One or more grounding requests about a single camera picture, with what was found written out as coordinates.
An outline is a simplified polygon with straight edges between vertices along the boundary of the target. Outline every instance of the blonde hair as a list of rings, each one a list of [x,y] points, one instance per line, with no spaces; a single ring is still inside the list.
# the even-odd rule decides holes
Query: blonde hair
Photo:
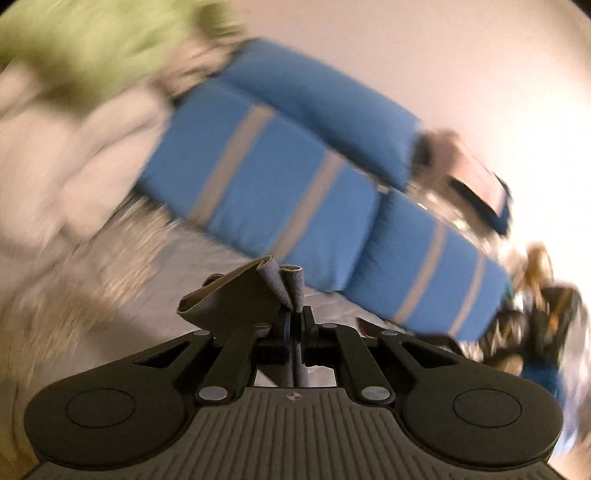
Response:
[[[527,265],[516,290],[528,290],[533,295],[535,305],[542,308],[544,305],[542,288],[552,280],[554,280],[554,270],[546,246],[541,242],[530,244],[527,248]]]

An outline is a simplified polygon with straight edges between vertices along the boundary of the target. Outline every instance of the sofa cushion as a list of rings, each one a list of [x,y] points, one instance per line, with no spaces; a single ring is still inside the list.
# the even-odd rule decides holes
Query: sofa cushion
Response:
[[[373,183],[315,135],[217,79],[195,89],[138,183],[226,245],[342,290],[371,231]]]
[[[404,190],[419,120],[402,106],[315,59],[252,40],[219,75]]]
[[[391,190],[345,296],[411,330],[475,340],[508,282],[500,265],[405,194]]]

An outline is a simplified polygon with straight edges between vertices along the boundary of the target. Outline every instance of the logo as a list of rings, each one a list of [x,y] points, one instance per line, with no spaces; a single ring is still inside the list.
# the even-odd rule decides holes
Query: logo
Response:
[[[299,394],[298,392],[292,392],[287,396],[288,400],[291,400],[292,402],[296,402],[301,398],[301,394]]]

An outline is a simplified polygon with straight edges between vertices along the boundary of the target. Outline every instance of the white wall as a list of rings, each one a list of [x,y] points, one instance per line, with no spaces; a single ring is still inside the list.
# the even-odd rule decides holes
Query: white wall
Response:
[[[452,127],[591,296],[591,21],[568,0],[234,0],[249,32]]]

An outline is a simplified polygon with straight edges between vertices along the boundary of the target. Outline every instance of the round pad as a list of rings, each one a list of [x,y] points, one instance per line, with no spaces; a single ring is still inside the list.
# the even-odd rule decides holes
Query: round pad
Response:
[[[134,398],[111,388],[81,393],[72,398],[66,408],[66,414],[71,421],[90,429],[117,425],[131,417],[134,411]]]
[[[521,415],[521,405],[508,393],[479,388],[458,395],[453,411],[466,423],[495,429],[510,425]]]
[[[467,361],[424,368],[417,380],[402,420],[437,456],[473,468],[508,468],[552,453],[562,412],[538,385]]]

